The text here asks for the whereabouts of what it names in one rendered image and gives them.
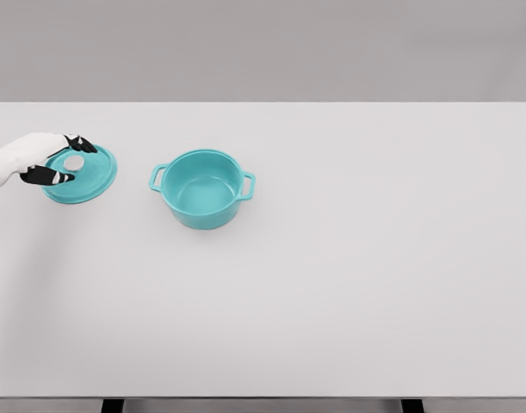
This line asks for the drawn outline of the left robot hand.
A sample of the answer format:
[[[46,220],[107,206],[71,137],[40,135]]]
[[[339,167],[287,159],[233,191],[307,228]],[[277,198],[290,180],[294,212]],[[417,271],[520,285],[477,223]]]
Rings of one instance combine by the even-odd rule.
[[[76,134],[29,133],[9,145],[10,159],[14,162],[23,182],[41,186],[55,186],[75,179],[72,174],[58,172],[42,164],[60,152],[72,149],[97,153],[97,148],[86,138]]]

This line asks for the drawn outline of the teal pot lid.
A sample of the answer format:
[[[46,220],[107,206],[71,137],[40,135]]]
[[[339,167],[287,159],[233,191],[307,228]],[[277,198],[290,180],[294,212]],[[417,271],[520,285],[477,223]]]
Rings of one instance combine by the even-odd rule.
[[[107,149],[100,145],[94,147],[95,153],[65,149],[46,161],[47,168],[75,176],[73,181],[44,186],[42,191],[49,199],[63,204],[77,204],[96,198],[110,187],[117,174],[117,162]],[[65,167],[65,161],[73,156],[83,159],[79,170],[71,171]]]

